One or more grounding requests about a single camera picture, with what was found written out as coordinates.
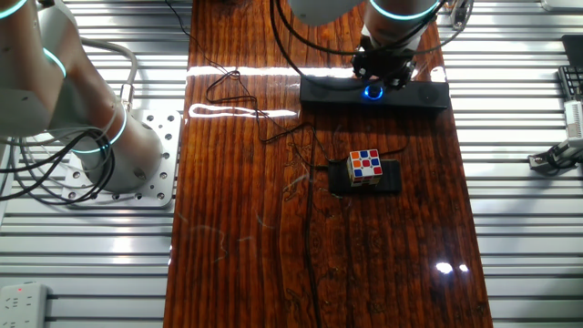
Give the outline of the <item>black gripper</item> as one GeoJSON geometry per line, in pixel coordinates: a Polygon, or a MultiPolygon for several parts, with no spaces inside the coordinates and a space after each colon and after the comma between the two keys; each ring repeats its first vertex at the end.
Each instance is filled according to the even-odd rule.
{"type": "Polygon", "coordinates": [[[354,55],[351,63],[354,75],[361,80],[371,77],[386,79],[386,87],[400,90],[411,80],[415,70],[413,51],[383,51],[372,55],[354,55]]]}

